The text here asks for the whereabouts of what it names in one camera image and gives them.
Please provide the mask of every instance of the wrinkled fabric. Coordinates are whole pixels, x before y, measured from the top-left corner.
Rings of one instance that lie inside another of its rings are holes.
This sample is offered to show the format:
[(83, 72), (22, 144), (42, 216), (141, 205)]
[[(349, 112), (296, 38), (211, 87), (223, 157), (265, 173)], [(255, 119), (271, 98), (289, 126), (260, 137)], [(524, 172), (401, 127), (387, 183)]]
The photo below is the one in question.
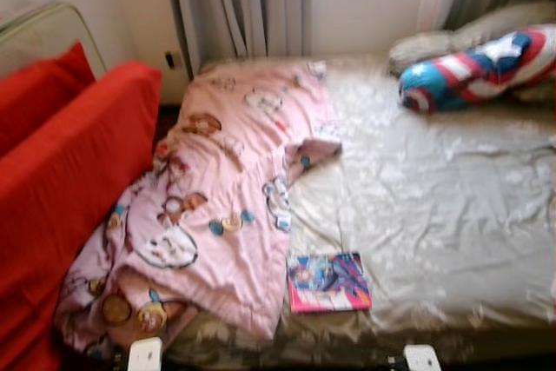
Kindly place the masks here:
[(320, 64), (206, 70), (153, 171), (122, 195), (69, 270), (55, 322), (107, 356), (199, 309), (272, 339), (285, 289), (288, 188), (340, 150)]
[(289, 194), (291, 254), (360, 252), (370, 312), (292, 315), (285, 294), (272, 342), (203, 312), (170, 360), (371, 368), (409, 343), (445, 363), (553, 352), (553, 111), (420, 116), (385, 74), (373, 58), (328, 62), (343, 151)]

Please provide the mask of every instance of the sofa armrest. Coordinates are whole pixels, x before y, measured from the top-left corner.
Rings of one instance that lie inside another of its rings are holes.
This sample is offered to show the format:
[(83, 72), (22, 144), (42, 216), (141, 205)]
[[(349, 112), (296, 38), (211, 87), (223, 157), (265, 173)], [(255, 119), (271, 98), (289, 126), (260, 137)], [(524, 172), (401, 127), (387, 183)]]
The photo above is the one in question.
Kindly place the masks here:
[(160, 82), (159, 71), (124, 64), (0, 160), (0, 369), (23, 369), (77, 251), (149, 169)]

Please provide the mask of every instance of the red cushion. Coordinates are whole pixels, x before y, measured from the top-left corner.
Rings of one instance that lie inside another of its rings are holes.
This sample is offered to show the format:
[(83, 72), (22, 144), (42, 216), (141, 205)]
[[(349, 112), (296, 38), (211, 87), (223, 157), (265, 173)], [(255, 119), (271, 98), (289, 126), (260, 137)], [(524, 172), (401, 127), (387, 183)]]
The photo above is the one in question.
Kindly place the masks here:
[(55, 355), (31, 347), (77, 250), (150, 168), (160, 82), (142, 64), (118, 67), (0, 158), (0, 369)]
[(95, 81), (80, 43), (0, 80), (0, 156)]
[(60, 369), (61, 350), (54, 345), (52, 338), (47, 334), (40, 336), (30, 345), (17, 364), (8, 368), (10, 371), (58, 371)]

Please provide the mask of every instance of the floor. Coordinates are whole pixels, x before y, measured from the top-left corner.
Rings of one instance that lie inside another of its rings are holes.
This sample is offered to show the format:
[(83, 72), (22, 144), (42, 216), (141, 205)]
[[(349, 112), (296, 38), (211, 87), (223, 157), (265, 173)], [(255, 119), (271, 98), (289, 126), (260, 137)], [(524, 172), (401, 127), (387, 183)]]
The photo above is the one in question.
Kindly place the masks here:
[[(346, 371), (355, 371), (365, 368), (317, 368), (317, 367), (284, 367), (284, 368), (262, 368), (267, 371), (278, 371), (285, 369), (295, 369), (301, 368), (306, 370), (326, 370), (326, 369), (343, 369)], [(466, 365), (466, 366), (444, 366), (442, 371), (553, 371), (556, 368), (556, 357), (555, 356), (541, 356), (524, 360), (512, 360), (512, 361), (496, 361), (488, 362), (484, 364)], [(176, 366), (172, 364), (164, 364), (162, 371), (189, 371), (195, 370), (196, 368)], [(365, 371), (390, 371), (389, 367), (386, 368), (366, 368)]]
[(166, 136), (168, 130), (175, 125), (180, 113), (178, 106), (162, 106), (158, 112), (156, 121), (155, 143)]

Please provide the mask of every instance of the pink blanket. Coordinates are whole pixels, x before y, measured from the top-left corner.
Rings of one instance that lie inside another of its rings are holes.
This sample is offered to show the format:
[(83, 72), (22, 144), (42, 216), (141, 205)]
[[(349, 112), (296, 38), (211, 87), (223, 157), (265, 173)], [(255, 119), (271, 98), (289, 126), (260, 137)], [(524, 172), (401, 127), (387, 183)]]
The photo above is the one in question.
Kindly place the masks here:
[(96, 356), (154, 335), (168, 345), (199, 308), (273, 337), (288, 186), (341, 146), (325, 70), (230, 64), (195, 78), (153, 170), (68, 272), (55, 315), (67, 343)]

